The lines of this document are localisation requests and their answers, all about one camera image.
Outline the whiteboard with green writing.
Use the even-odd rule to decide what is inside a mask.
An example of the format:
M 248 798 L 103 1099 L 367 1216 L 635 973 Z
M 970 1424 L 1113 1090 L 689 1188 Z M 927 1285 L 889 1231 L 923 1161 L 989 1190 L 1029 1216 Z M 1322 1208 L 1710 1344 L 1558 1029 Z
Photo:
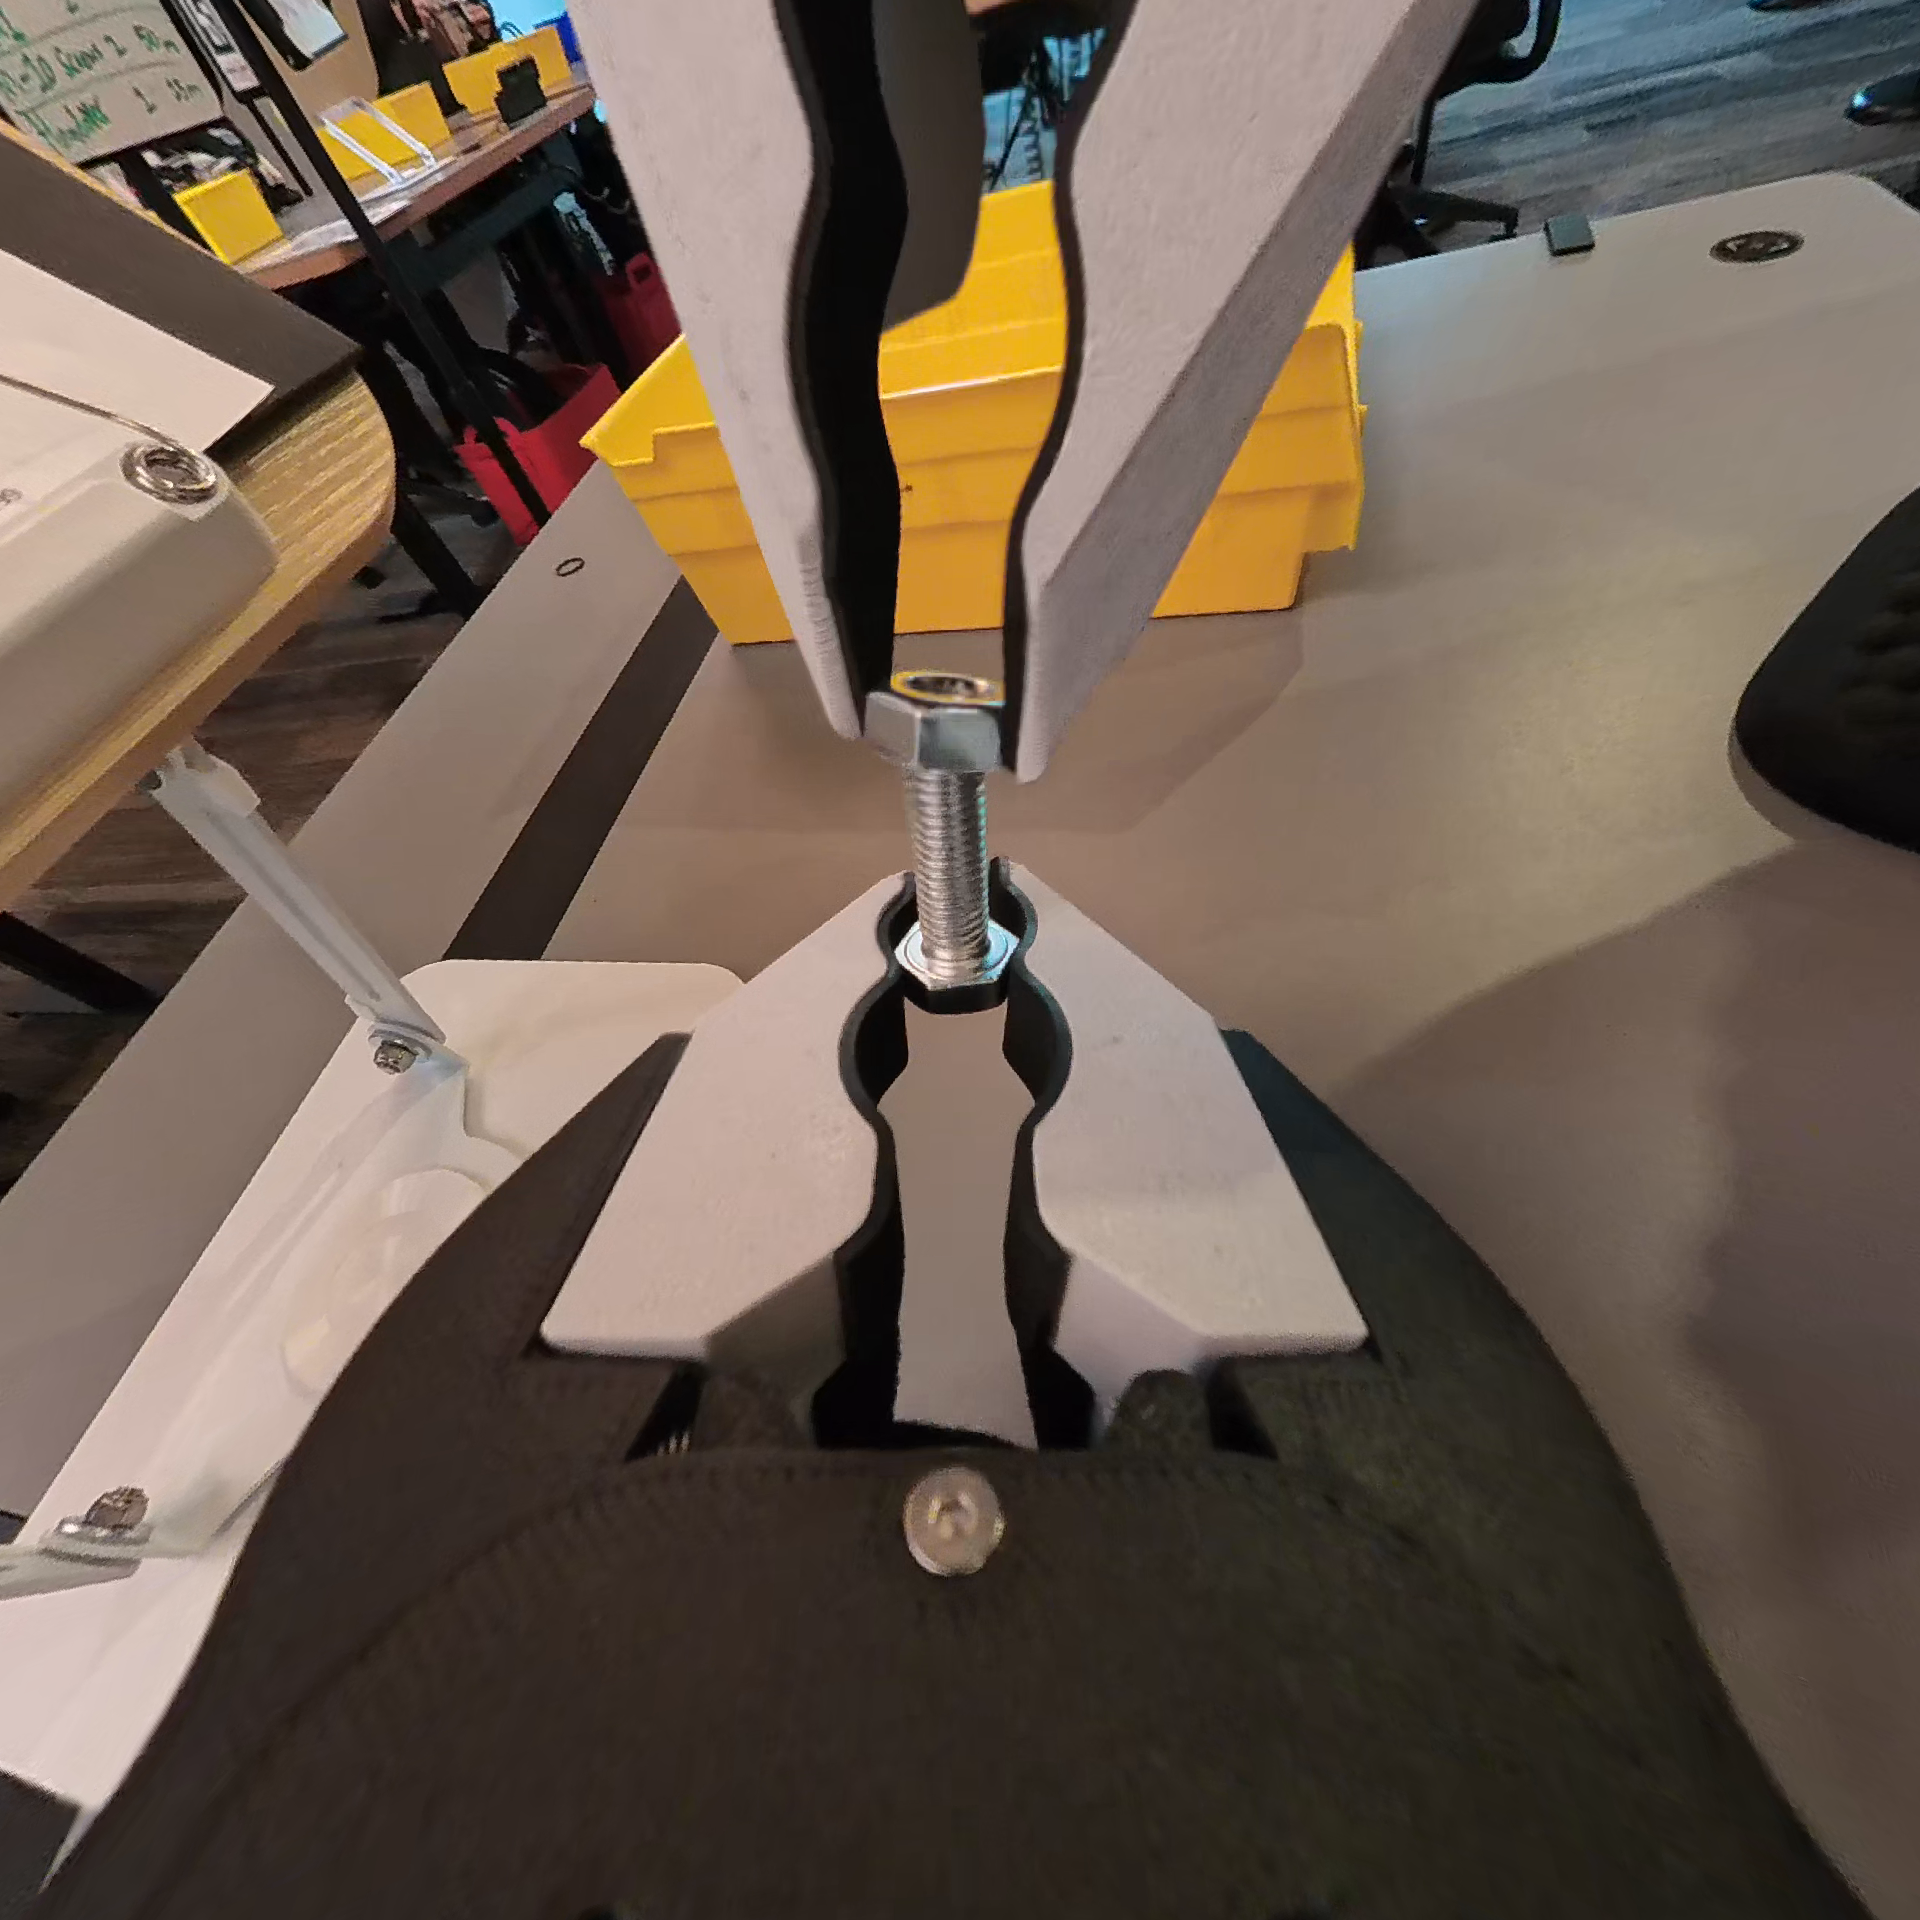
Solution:
M 2 3 L 2 115 L 71 164 L 201 131 L 221 111 L 163 3 Z

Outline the silver hex bolt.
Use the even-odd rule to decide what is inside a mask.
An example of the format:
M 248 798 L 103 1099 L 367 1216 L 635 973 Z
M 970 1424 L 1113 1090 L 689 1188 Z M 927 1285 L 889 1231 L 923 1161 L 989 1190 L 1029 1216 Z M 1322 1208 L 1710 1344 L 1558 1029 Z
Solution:
M 989 905 L 988 779 L 1000 769 L 1002 690 L 979 676 L 912 668 L 866 703 L 866 739 L 899 769 L 917 918 L 937 966 L 979 961 Z

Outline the clear acrylic stand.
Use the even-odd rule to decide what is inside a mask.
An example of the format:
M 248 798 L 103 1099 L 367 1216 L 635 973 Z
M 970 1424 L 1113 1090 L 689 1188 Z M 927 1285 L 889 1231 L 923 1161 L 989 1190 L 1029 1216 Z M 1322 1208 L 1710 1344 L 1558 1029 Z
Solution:
M 399 182 L 432 169 L 450 142 L 438 101 L 426 86 L 341 102 L 325 113 L 317 131 L 350 183 Z

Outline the red bag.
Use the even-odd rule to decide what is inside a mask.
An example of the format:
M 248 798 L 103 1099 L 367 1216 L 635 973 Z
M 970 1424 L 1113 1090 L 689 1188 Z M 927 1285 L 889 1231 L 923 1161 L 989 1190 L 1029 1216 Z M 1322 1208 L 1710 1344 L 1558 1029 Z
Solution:
M 620 386 L 603 364 L 529 367 L 499 356 L 496 374 L 496 435 L 552 514 L 595 466 L 584 436 L 611 410 Z M 455 451 L 512 541 L 527 547 L 540 533 L 536 519 L 499 467 L 493 449 L 466 427 Z

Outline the large yellow plastic bin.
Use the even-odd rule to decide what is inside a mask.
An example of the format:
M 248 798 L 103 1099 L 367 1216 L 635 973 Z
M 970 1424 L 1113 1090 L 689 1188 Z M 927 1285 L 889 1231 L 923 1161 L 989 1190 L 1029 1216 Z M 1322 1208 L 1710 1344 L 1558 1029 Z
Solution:
M 1286 612 L 1311 557 L 1357 541 L 1355 276 L 1355 253 L 1342 253 L 1156 618 Z M 881 342 L 881 406 L 899 473 L 899 635 L 1000 627 L 1008 520 L 1060 401 L 1064 349 L 1051 186 L 998 192 L 979 207 L 959 293 Z M 583 443 L 722 640 L 793 640 L 686 342 L 666 349 Z

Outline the white slotted support strut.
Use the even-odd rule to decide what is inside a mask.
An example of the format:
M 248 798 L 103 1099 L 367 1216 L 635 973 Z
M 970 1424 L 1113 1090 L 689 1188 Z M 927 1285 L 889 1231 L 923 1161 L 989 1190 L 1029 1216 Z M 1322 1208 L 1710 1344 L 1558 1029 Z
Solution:
M 300 872 L 233 767 L 191 737 L 138 786 L 337 988 L 367 1036 L 375 1070 L 406 1077 L 426 1062 L 460 1065 L 372 941 Z
M 152 1543 L 151 1495 L 140 1487 L 97 1493 L 30 1543 L 2 1549 L 2 1600 L 42 1599 L 126 1579 Z

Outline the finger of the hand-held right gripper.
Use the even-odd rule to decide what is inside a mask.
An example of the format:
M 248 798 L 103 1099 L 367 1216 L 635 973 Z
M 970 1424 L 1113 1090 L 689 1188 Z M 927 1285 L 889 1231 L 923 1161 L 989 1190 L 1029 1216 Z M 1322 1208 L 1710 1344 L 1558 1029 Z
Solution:
M 1471 12 L 1113 12 L 1061 142 L 1067 358 L 1008 527 L 1018 780 L 1044 776 L 1150 624 Z
M 874 5 L 575 5 L 781 609 L 828 728 L 891 670 L 899 478 L 877 347 L 903 169 Z

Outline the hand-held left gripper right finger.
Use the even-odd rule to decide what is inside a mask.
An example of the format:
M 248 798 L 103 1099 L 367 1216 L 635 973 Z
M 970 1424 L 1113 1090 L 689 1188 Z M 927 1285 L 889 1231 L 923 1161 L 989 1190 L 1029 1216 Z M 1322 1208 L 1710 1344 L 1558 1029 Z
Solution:
M 1150 1374 L 1347 1358 L 1366 1324 L 1227 1033 L 1048 886 L 1005 1050 L 1033 1096 L 1007 1256 L 1035 1432 L 1082 1443 Z

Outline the black office chair cushion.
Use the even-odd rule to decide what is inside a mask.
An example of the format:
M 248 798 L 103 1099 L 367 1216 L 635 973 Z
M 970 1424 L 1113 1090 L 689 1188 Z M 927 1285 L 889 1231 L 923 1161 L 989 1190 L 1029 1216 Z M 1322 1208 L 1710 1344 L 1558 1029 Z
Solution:
M 1888 508 L 1763 659 L 1745 769 L 1816 818 L 1917 852 L 1917 494 Z

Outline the wooden background desk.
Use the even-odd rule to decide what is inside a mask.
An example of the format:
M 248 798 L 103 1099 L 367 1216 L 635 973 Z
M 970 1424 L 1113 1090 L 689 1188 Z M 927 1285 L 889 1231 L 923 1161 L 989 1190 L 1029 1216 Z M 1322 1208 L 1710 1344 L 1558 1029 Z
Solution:
M 558 158 L 566 129 L 589 117 L 595 108 L 595 86 L 583 81 L 518 127 L 493 124 L 482 131 L 467 131 L 430 167 L 366 197 L 355 192 L 352 198 L 367 216 L 372 232 L 381 241 L 397 241 L 397 236 L 417 229 L 430 217 L 460 206 L 485 182 L 500 176 L 524 158 Z M 270 292 L 289 292 L 344 273 L 366 257 L 363 238 L 344 212 L 302 206 L 282 238 L 243 257 L 236 273 Z

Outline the white tilted sign board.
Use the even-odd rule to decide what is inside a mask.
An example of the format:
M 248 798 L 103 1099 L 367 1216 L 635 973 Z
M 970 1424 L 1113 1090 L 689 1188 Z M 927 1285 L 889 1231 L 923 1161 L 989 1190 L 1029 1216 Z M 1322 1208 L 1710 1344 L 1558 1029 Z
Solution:
M 2 795 L 23 798 L 273 577 L 211 457 L 265 377 L 2 256 Z

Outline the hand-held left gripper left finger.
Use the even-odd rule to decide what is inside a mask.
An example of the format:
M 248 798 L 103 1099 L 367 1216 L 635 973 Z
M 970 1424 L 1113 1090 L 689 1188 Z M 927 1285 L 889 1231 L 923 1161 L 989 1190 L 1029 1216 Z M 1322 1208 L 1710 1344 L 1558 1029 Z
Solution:
M 568 1355 L 833 1374 L 858 1310 L 845 1259 L 876 1221 L 881 1099 L 907 1067 L 886 879 L 697 1021 L 543 1341 Z

